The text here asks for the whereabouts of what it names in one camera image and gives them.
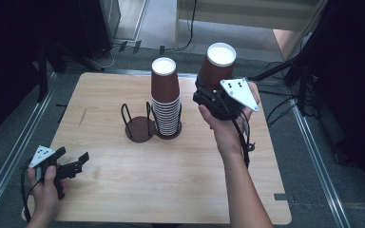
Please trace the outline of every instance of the hand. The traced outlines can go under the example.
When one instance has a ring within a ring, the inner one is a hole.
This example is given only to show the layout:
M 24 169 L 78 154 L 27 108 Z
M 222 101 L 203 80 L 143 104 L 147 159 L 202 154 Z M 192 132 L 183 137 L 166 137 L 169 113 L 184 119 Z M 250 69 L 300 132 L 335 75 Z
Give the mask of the hand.
M 259 97 L 255 92 L 254 88 L 249 84 L 251 92 L 256 100 L 256 103 L 259 103 Z M 204 105 L 199 106 L 199 110 L 202 114 L 203 119 L 210 125 L 210 128 L 214 130 L 215 140 L 218 145 L 218 150 L 221 153 L 221 157 L 225 159 L 227 156 L 232 156 L 233 154 L 240 155 L 241 154 L 241 143 L 239 139 L 239 133 L 237 129 L 233 125 L 231 121 L 220 121 L 212 116 L 210 111 Z M 251 114 L 253 111 L 245 107 L 243 109 L 243 113 L 241 117 L 236 119 L 238 126 L 240 127 L 241 132 L 244 129 L 244 120 L 245 117 L 247 120 L 250 120 Z
M 31 186 L 37 182 L 35 179 L 35 170 L 29 168 L 29 178 L 31 180 Z M 61 203 L 58 200 L 57 189 L 54 185 L 54 179 L 56 176 L 56 167 L 50 166 L 44 176 L 44 183 L 39 182 L 33 189 L 33 196 L 35 201 L 34 213 L 31 217 L 31 221 L 28 227 L 49 227 L 55 217 L 57 216 Z

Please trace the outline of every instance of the wooden table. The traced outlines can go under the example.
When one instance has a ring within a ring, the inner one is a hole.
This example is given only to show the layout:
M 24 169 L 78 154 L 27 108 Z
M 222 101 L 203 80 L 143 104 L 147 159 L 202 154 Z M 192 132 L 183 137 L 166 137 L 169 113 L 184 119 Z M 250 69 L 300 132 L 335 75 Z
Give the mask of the wooden table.
M 76 179 L 67 180 L 58 220 L 228 223 L 227 194 L 221 156 L 213 132 L 192 101 L 195 79 L 180 78 L 182 133 L 174 140 L 153 136 L 136 143 L 125 134 L 121 106 L 132 118 L 145 116 L 150 77 L 85 73 L 81 76 L 51 148 L 64 146 L 61 163 L 88 151 L 90 160 Z M 291 214 L 274 148 L 259 104 L 252 115 L 250 173 L 275 224 Z

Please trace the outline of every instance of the gray floor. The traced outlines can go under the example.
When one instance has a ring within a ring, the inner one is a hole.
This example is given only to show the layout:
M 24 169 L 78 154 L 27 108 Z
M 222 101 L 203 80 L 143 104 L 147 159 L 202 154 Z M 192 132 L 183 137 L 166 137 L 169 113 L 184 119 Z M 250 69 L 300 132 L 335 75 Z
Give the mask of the gray floor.
M 151 9 L 157 7 L 154 6 L 153 3 L 159 2 L 160 0 L 149 1 L 147 12 L 144 15 L 145 18 L 138 35 L 138 39 L 142 40 L 143 48 L 135 54 L 132 53 L 132 47 L 128 47 L 123 52 L 118 52 L 118 49 L 115 48 L 112 51 L 114 64 L 107 68 L 106 72 L 119 72 L 120 69 L 148 71 L 150 70 L 151 62 L 159 57 L 159 51 L 156 46 L 166 45 L 168 47 L 174 45 L 174 35 L 172 35 L 174 34 L 174 31 L 172 30 L 171 24 L 169 25 L 170 28 L 168 28 L 168 31 L 166 28 L 161 29 L 161 31 L 169 35 L 169 38 L 167 39 L 164 38 L 165 35 L 160 35 L 156 29 L 153 28 L 152 32 L 150 32 L 151 28 L 146 28 L 146 23 L 148 23 L 148 21 L 153 22 L 154 20 L 148 20 L 146 16 L 153 13 Z M 162 2 L 163 4 L 171 5 L 169 2 L 174 1 L 163 0 Z M 183 25 L 186 27 L 186 22 L 181 21 L 181 32 L 183 32 Z M 214 25 L 209 25 L 208 27 L 205 23 L 196 23 L 194 24 L 195 31 L 201 30 L 200 28 L 197 29 L 196 25 L 202 26 L 205 31 L 214 27 Z M 242 36 L 228 36 L 224 34 L 226 32 L 222 32 L 221 27 L 218 28 L 221 30 L 221 37 L 229 37 L 226 38 L 225 41 L 228 41 L 233 47 L 241 47 L 240 43 L 242 45 L 245 43 L 245 46 L 243 47 L 248 53 L 258 53 L 243 54 L 243 57 L 240 54 L 234 71 L 236 77 L 258 75 L 267 67 L 270 67 L 268 66 L 270 62 L 281 60 L 278 46 L 276 41 L 274 41 L 270 30 L 267 31 L 266 29 L 257 28 L 248 29 L 252 30 L 252 34 L 249 34 L 252 37 L 258 37 L 258 35 L 266 37 L 262 39 L 266 39 L 268 42 L 263 43 L 259 42 L 257 39 L 248 39 L 248 42 L 243 41 L 241 40 Z M 193 49 L 185 53 L 169 51 L 165 56 L 176 61 L 179 72 L 196 74 L 201 67 L 204 51 L 207 49 L 208 45 L 214 43 L 215 39 L 217 39 L 215 34 L 216 33 L 210 33 L 209 31 L 194 33 L 195 47 Z M 112 63 L 112 59 L 110 55 L 107 55 L 97 62 L 102 65 L 109 65 Z M 2 194 L 0 195 L 0 227 L 24 227 L 26 225 L 26 223 L 20 219 L 22 203 L 19 194 L 19 168 L 26 159 L 32 156 L 35 148 L 39 144 L 50 145 L 59 125 L 58 120 L 61 118 L 64 111 L 64 108 L 57 106 L 57 104 L 66 105 L 68 103 L 72 91 L 78 82 L 79 76 L 86 71 L 87 69 L 83 66 L 69 61 L 67 72 L 65 74 L 58 74 L 56 83 L 51 84 L 53 93 L 48 102 L 47 109 L 44 112 L 40 123 L 36 125 L 36 129 L 30 136 L 24 150 L 20 151 L 19 163 L 15 165 L 13 174 L 10 175 L 9 182 L 5 189 L 2 189 L 3 191 L 0 193 Z M 287 88 L 282 85 L 281 80 L 276 78 L 269 78 L 263 82 L 259 82 L 258 86 L 259 90 L 275 91 L 279 93 L 287 92 Z M 38 87 L 31 91 L 19 107 L 15 109 L 1 125 L 0 170 L 5 163 L 7 156 L 10 154 L 10 151 L 15 146 L 16 140 L 22 133 L 22 129 L 27 123 L 34 107 L 36 107 L 35 101 L 37 96 Z M 266 93 L 260 93 L 260 97 L 265 115 L 268 115 L 277 104 L 286 98 L 285 96 Z M 289 104 L 285 104 L 283 107 L 279 108 L 275 115 L 272 116 L 272 119 L 276 118 L 279 113 L 288 107 Z M 329 172 L 350 225 L 352 227 L 365 227 L 365 173 L 354 166 L 345 167 L 338 165 L 333 157 L 333 147 L 330 145 L 318 119 L 306 118 L 306 120 L 309 124 L 313 138 L 316 141 L 318 154 L 321 156 L 324 166 Z M 327 201 L 326 194 L 313 164 L 312 156 L 305 143 L 303 134 L 299 130 L 295 112 L 290 112 L 288 115 L 284 116 L 273 124 L 269 130 L 277 156 L 283 185 L 286 194 L 289 196 L 289 206 L 293 217 L 290 224 L 282 227 L 337 227 L 330 208 L 330 203 Z M 91 227 L 90 225 L 91 224 L 81 222 L 55 222 L 53 227 Z M 127 226 L 125 224 L 111 223 L 102 224 L 98 227 Z

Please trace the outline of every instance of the brown paper cup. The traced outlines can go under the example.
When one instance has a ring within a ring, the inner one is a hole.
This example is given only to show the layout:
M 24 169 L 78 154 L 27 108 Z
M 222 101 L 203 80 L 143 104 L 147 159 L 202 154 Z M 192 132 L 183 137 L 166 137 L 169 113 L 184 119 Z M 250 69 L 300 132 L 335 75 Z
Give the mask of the brown paper cup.
M 231 79 L 236 51 L 225 43 L 211 45 L 203 60 L 200 76 L 207 90 L 220 90 L 222 79 Z
M 152 97 L 156 102 L 174 102 L 180 96 L 176 63 L 165 57 L 153 61 L 151 84 Z

